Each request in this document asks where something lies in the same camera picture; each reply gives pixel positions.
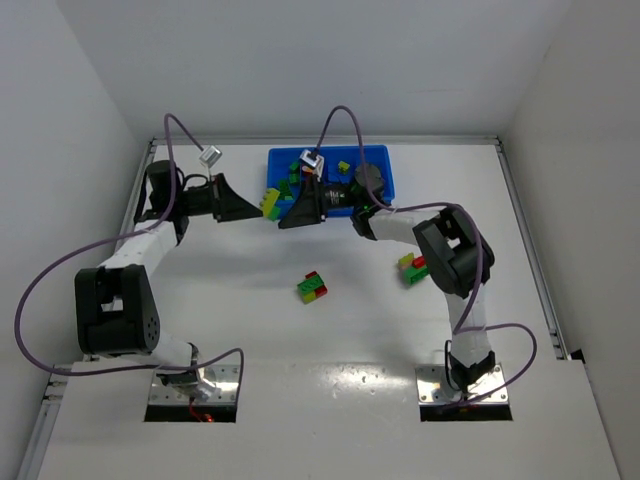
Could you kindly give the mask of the green two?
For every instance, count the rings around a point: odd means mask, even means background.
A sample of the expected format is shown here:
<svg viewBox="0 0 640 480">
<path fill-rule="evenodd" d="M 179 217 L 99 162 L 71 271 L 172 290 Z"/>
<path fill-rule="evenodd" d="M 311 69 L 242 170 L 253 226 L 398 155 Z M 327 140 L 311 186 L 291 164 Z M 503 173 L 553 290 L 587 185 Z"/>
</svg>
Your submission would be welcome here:
<svg viewBox="0 0 640 480">
<path fill-rule="evenodd" d="M 291 184 L 286 179 L 281 179 L 278 182 L 279 200 L 280 201 L 294 201 L 295 196 L 291 189 Z"/>
</svg>

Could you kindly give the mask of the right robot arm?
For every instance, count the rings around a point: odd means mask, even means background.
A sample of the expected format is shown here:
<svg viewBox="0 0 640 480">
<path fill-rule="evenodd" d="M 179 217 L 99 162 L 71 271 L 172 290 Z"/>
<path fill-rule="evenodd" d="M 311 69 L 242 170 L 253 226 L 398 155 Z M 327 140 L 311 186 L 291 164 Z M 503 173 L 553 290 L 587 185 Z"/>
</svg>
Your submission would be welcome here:
<svg viewBox="0 0 640 480">
<path fill-rule="evenodd" d="M 394 211 L 384 201 L 385 180 L 378 167 L 356 168 L 349 184 L 328 184 L 313 175 L 278 222 L 293 229 L 323 222 L 335 208 L 350 207 L 354 230 L 372 241 L 395 241 L 417 247 L 433 283 L 445 295 L 451 325 L 448 378 L 451 387 L 466 393 L 495 366 L 495 353 L 485 332 L 481 287 L 495 262 L 475 224 L 460 206 L 449 204 L 432 218 Z"/>
</svg>

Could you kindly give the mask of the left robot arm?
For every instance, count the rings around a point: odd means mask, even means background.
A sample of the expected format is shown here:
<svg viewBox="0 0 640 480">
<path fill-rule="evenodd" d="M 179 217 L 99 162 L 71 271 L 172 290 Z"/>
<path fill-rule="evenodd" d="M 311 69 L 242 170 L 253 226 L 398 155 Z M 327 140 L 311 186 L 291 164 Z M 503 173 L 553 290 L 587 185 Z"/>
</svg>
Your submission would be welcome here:
<svg viewBox="0 0 640 480">
<path fill-rule="evenodd" d="M 133 236 L 99 266 L 75 276 L 78 343 L 87 355 L 151 365 L 165 385 L 195 386 L 205 372 L 197 365 L 199 351 L 162 330 L 150 277 L 181 243 L 190 218 L 210 215 L 230 222 L 259 218 L 262 212 L 239 196 L 223 174 L 186 187 L 180 169 L 162 160 L 150 164 L 145 176 L 151 193 Z"/>
</svg>

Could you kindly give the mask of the large lego block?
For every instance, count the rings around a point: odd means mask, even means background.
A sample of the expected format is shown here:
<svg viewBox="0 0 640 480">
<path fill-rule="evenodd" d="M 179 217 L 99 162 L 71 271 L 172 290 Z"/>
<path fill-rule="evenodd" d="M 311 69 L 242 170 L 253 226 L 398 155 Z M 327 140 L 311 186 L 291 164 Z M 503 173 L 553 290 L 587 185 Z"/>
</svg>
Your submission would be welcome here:
<svg viewBox="0 0 640 480">
<path fill-rule="evenodd" d="M 297 293 L 304 304 L 309 304 L 326 295 L 328 289 L 318 272 L 312 271 L 297 284 Z"/>
</svg>

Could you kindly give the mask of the lime two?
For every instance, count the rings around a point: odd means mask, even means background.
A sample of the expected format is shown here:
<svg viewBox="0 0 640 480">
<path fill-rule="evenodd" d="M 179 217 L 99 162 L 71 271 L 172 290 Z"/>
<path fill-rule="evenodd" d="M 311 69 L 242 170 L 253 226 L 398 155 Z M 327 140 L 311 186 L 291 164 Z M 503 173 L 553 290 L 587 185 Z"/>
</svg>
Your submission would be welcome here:
<svg viewBox="0 0 640 480">
<path fill-rule="evenodd" d="M 260 209 L 264 218 L 270 221 L 277 221 L 281 209 L 277 206 L 280 197 L 280 191 L 275 188 L 268 188 L 260 202 Z"/>
</svg>

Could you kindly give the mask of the lime lego brick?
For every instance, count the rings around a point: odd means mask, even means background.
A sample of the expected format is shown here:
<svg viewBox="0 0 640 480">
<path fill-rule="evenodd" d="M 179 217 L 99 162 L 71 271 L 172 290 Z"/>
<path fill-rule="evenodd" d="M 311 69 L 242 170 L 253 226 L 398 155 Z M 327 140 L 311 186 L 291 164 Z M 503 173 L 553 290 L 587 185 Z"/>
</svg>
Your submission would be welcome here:
<svg viewBox="0 0 640 480">
<path fill-rule="evenodd" d="M 340 161 L 337 164 L 338 172 L 342 175 L 346 175 L 349 172 L 350 168 L 351 168 L 351 165 L 345 161 Z"/>
</svg>

